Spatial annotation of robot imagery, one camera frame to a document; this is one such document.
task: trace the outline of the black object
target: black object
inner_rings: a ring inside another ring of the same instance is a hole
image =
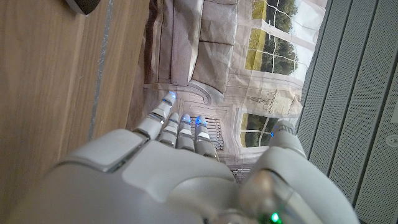
[[[66,0],[77,13],[88,15],[97,7],[101,0]]]

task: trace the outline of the couch cushion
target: couch cushion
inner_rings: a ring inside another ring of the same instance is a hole
[[[209,2],[215,2],[218,4],[236,4],[237,0],[205,0]]]
[[[198,57],[201,1],[174,1],[171,82],[187,86]]]
[[[192,79],[225,92],[232,56],[232,46],[199,42],[198,59]]]
[[[200,40],[234,45],[237,25],[237,4],[204,1]]]
[[[160,32],[157,32],[159,39],[155,40],[155,43],[159,42],[159,53],[156,53],[159,58],[158,78],[167,80],[171,77],[170,62],[172,61],[174,2],[173,0],[163,0],[162,3],[158,5],[158,7],[162,8],[162,25],[160,26]]]

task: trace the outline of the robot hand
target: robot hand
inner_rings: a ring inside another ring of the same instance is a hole
[[[220,161],[213,144],[210,142],[206,119],[202,115],[198,116],[195,121],[195,142],[192,139],[191,117],[188,114],[184,114],[178,123],[178,114],[172,113],[165,128],[158,137],[160,129],[163,123],[166,122],[174,102],[175,93],[169,92],[164,96],[160,105],[134,131],[145,135],[149,139],[157,139],[159,142],[170,147],[186,149]]]
[[[275,125],[269,149],[238,187],[203,116],[194,137],[189,115],[168,119],[175,98],[168,93],[133,132],[112,131],[69,154],[9,223],[359,223],[290,123]]]

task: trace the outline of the grey wall panel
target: grey wall panel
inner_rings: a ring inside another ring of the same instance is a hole
[[[307,156],[310,154],[350,7],[351,1],[339,0],[331,3],[297,133]]]
[[[377,0],[354,0],[347,19],[310,161],[328,175],[356,74],[376,10]]]
[[[321,23],[321,26],[319,27],[318,41],[317,41],[317,44],[315,45],[315,51],[313,53],[313,56],[312,56],[312,59],[311,59],[311,63],[308,66],[307,72],[305,74],[305,80],[304,80],[302,96],[301,96],[301,104],[302,105],[305,104],[305,100],[307,99],[308,88],[310,87],[313,71],[314,71],[314,68],[315,68],[315,64],[317,62],[317,58],[318,58],[318,54],[319,54],[319,48],[321,47],[321,40],[322,40],[323,35],[325,33],[325,27],[326,27],[326,23],[328,21],[330,8],[331,8],[331,0],[329,0],[327,2],[327,4],[326,4],[325,16],[323,17],[323,21]],[[296,127],[295,127],[296,131],[299,131],[301,117],[302,117],[302,113],[300,114],[300,116],[298,117],[298,120],[296,122]]]
[[[398,69],[381,117],[355,210],[366,223],[397,223],[398,147],[387,145],[387,137],[398,135],[398,123],[391,123],[398,101]]]
[[[369,147],[395,70],[398,47],[398,1],[380,0],[349,103],[329,178],[355,202]]]

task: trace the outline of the wooden table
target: wooden table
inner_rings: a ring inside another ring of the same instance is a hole
[[[112,2],[1,1],[0,223],[68,151],[126,127],[149,0]]]

